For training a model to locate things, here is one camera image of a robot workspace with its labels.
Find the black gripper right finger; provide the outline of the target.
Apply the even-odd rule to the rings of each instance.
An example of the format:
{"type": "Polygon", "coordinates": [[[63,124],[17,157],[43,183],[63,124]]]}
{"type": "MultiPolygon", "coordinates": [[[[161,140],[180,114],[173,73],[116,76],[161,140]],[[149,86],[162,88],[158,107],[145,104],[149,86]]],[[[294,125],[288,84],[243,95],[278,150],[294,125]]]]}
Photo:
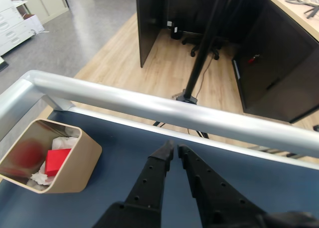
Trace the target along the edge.
{"type": "Polygon", "coordinates": [[[187,173],[204,228],[264,228],[261,208],[239,193],[186,145],[178,157],[187,173]]]}

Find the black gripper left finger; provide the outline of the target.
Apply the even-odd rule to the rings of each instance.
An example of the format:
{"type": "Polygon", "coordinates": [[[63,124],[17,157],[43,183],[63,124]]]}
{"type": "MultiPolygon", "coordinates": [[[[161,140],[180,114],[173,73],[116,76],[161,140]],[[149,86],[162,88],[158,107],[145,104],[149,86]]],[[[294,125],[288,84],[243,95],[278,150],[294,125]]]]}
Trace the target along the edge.
{"type": "Polygon", "coordinates": [[[168,140],[153,152],[125,201],[110,205],[94,227],[160,228],[165,178],[173,151],[173,141],[168,140]]]}

